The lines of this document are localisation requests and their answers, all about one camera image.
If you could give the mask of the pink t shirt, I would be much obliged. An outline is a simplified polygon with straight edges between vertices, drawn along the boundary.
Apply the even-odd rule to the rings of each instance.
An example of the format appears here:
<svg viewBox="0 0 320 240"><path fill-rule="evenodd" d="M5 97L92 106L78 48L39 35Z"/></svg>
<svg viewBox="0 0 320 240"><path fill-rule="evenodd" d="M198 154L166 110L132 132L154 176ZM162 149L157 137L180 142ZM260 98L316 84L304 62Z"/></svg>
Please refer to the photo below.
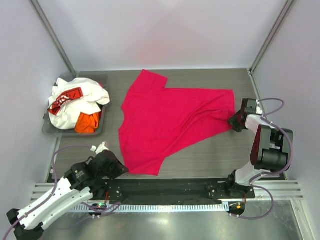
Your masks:
<svg viewBox="0 0 320 240"><path fill-rule="evenodd" d="M231 129L233 90L168 88L167 82L142 70L124 99L119 143L130 174L157 176L167 157Z"/></svg>

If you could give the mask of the white t shirt red print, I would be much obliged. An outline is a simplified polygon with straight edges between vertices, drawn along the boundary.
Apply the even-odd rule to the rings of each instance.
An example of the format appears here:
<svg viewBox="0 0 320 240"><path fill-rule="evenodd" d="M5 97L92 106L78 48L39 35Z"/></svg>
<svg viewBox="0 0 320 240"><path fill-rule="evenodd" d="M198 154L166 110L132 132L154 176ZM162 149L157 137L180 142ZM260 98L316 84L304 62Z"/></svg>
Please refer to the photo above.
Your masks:
<svg viewBox="0 0 320 240"><path fill-rule="evenodd" d="M100 113L100 105L109 104L110 96L100 83L90 78L76 77L70 82L58 78L48 101L51 124L60 130L75 130L81 113Z"/></svg>

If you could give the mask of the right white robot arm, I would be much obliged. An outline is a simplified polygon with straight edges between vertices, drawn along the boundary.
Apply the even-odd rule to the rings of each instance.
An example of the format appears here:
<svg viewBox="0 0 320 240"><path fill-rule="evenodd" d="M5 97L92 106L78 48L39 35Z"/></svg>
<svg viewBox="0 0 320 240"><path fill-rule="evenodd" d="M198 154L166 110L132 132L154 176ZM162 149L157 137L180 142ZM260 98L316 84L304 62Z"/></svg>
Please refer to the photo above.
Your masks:
<svg viewBox="0 0 320 240"><path fill-rule="evenodd" d="M286 172L291 166L293 131L268 121L260 100L244 98L241 108L229 120L237 133L249 130L255 134L249 162L234 170L223 183L231 198L241 198L253 189L253 183L265 176Z"/></svg>

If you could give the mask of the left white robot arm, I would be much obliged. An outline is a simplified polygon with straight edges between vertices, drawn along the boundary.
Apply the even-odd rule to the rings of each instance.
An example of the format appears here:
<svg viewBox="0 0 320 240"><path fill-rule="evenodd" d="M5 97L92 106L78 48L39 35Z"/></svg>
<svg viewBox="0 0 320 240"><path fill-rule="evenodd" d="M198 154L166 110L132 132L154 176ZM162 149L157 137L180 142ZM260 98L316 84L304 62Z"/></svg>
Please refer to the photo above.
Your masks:
<svg viewBox="0 0 320 240"><path fill-rule="evenodd" d="M110 150L71 166L53 188L22 209L11 209L7 218L15 238L38 240L62 215L87 200L100 200L107 193L104 178L114 180L129 170Z"/></svg>

